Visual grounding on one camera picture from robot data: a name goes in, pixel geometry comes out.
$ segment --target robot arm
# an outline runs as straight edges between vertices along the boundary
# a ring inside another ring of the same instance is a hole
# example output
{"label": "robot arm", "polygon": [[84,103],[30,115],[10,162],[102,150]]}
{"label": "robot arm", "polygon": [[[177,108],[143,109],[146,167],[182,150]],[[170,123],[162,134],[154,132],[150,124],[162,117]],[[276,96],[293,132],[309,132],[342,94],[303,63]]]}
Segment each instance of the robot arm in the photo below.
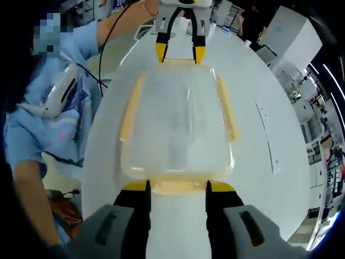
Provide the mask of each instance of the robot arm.
{"label": "robot arm", "polygon": [[206,41],[210,31],[210,6],[212,0],[163,0],[155,21],[156,32],[156,52],[159,62],[164,62],[168,50],[171,28],[181,11],[189,14],[192,21],[192,43],[193,56],[196,64],[200,64],[204,55]]}

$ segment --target person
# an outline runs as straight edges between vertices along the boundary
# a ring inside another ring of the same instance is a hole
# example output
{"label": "person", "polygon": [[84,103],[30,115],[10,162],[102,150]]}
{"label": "person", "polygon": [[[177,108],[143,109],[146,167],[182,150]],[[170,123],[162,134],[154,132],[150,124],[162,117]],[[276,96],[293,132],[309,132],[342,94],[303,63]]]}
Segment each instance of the person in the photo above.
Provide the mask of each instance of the person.
{"label": "person", "polygon": [[239,25],[239,36],[253,45],[265,35],[268,26],[265,15],[257,9],[255,3],[239,16]]}
{"label": "person", "polygon": [[133,3],[112,31],[114,22],[124,9],[73,30],[62,27],[63,19],[59,13],[45,13],[43,19],[36,21],[35,27],[23,30],[21,34],[28,42],[26,49],[16,49],[14,60],[27,60],[27,66],[20,76],[13,74],[11,84],[7,86],[3,131],[5,156],[23,208],[49,246],[59,243],[60,238],[42,182],[47,171],[42,153],[82,166],[88,132],[101,94],[98,82],[81,69],[73,92],[68,95],[64,109],[56,118],[34,115],[21,104],[42,103],[49,87],[70,63],[87,67],[86,60],[99,54],[109,34],[111,40],[154,19],[158,3],[159,0]]}

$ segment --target black cable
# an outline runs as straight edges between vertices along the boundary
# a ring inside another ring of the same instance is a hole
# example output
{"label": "black cable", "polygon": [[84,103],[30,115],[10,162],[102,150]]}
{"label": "black cable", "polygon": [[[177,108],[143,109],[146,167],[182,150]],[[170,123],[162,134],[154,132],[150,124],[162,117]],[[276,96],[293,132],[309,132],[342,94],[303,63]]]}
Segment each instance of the black cable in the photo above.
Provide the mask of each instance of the black cable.
{"label": "black cable", "polygon": [[80,66],[82,69],[85,70],[86,73],[88,73],[90,76],[92,76],[99,84],[100,84],[100,87],[101,85],[103,85],[105,88],[108,88],[107,85],[105,85],[102,81],[99,81],[93,74],[91,74],[91,72],[89,70],[87,70],[86,68],[84,68],[81,64],[79,63],[76,63],[77,66]]}
{"label": "black cable", "polygon": [[[122,11],[122,13],[118,16],[118,18],[117,18],[116,21],[114,22],[114,24],[113,24],[112,28],[110,29],[110,32],[109,32],[109,34],[108,34],[106,40],[104,41],[104,44],[103,44],[102,50],[101,50],[101,56],[100,56],[100,58],[99,58],[99,65],[98,65],[98,81],[101,81],[101,64],[102,64],[102,56],[103,56],[104,48],[105,48],[105,46],[106,46],[106,44],[107,44],[107,41],[108,41],[110,35],[112,34],[112,31],[114,30],[115,25],[118,23],[119,19],[120,19],[120,18],[122,17],[122,15],[128,10],[128,8],[129,8],[131,5],[132,5],[132,4],[130,4],[130,5],[128,5],[128,6],[126,6],[126,7],[124,8],[124,10]],[[101,95],[102,95],[102,97],[103,97],[102,86],[100,85],[99,87],[100,87]]]}

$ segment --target blue sleeve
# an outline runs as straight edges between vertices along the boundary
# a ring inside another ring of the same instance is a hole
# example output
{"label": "blue sleeve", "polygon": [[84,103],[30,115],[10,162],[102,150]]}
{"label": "blue sleeve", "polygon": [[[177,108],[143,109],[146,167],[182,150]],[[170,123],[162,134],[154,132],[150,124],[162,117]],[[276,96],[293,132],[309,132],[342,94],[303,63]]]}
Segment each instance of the blue sleeve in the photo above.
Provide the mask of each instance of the blue sleeve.
{"label": "blue sleeve", "polygon": [[78,49],[84,60],[88,60],[92,56],[99,54],[97,43],[97,21],[74,28],[73,33],[71,37],[68,37],[66,44],[73,49]]}
{"label": "blue sleeve", "polygon": [[47,166],[41,155],[42,149],[35,138],[20,125],[5,127],[5,155],[12,168],[12,173],[19,162],[37,161],[40,164],[41,178],[47,173]]}

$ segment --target floor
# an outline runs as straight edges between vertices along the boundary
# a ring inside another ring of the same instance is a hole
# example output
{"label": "floor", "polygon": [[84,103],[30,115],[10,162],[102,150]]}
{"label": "floor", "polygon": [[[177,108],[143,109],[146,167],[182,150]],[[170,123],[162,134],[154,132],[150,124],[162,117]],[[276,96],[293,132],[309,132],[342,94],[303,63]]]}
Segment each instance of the floor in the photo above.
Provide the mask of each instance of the floor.
{"label": "floor", "polygon": [[[119,37],[106,45],[102,56],[101,78],[113,73],[128,50],[135,44],[133,35],[134,32],[127,36]],[[96,77],[98,77],[99,58],[100,55],[88,60],[90,72]],[[48,165],[48,173],[43,178],[46,189],[60,190],[63,193],[69,192],[72,189],[80,189],[80,181],[61,175],[54,166],[53,158],[45,154],[43,154],[43,157]]]}

